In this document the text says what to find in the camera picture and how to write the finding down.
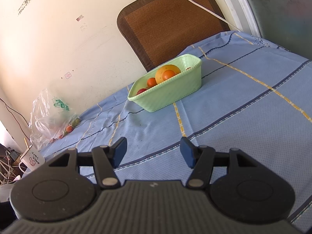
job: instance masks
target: plastic bag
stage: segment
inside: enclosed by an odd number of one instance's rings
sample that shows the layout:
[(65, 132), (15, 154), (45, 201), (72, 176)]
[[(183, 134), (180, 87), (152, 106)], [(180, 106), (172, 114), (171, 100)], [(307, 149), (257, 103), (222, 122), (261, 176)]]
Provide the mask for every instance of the plastic bag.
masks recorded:
[(63, 138), (79, 123), (79, 117), (68, 105), (44, 89), (32, 103), (30, 142), (40, 150), (50, 142)]

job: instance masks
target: white mug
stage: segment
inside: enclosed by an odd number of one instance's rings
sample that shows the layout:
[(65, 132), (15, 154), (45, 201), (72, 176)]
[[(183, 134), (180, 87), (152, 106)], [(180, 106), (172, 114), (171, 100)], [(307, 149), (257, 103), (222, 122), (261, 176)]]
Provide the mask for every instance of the white mug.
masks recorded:
[(37, 169), (40, 165), (43, 165), (46, 160), (39, 151), (37, 151), (35, 148), (32, 148), (32, 145), (30, 145), (29, 149), (27, 149), (20, 157), (21, 161), (18, 164), (18, 167), (23, 173), (27, 173), (21, 169), (21, 163), (26, 165), (28, 169), (30, 169), (30, 172)]

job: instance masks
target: green basket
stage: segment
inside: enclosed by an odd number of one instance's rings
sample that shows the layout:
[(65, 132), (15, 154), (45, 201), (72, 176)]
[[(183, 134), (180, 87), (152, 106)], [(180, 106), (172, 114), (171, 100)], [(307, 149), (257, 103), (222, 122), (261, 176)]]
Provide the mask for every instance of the green basket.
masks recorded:
[[(147, 80), (155, 77), (156, 71), (168, 64), (179, 67), (181, 73), (136, 96), (139, 89), (147, 87)], [(128, 100), (137, 103), (148, 112), (155, 112), (170, 105), (197, 91), (202, 86), (201, 65), (201, 59), (191, 54), (174, 58), (136, 80), (128, 94)]]

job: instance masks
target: dark green surface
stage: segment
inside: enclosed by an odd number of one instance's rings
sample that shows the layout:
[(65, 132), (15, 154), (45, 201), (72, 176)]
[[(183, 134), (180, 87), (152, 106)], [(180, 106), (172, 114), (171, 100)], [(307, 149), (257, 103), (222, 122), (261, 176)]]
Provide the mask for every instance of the dark green surface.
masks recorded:
[(248, 0), (261, 37), (312, 59), (312, 0)]

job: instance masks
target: green logo on bag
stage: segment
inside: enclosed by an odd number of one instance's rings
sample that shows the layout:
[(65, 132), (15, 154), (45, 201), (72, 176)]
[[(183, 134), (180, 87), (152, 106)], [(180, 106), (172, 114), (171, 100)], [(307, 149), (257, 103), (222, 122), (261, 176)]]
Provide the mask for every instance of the green logo on bag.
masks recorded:
[(53, 105), (55, 106), (55, 107), (61, 107), (61, 108), (64, 108), (64, 109), (66, 109), (67, 111), (69, 111), (69, 106), (68, 105), (66, 105), (66, 104), (64, 104), (64, 102), (62, 101), (62, 100), (60, 100), (60, 99), (58, 99), (58, 98), (54, 98), (53, 99)]

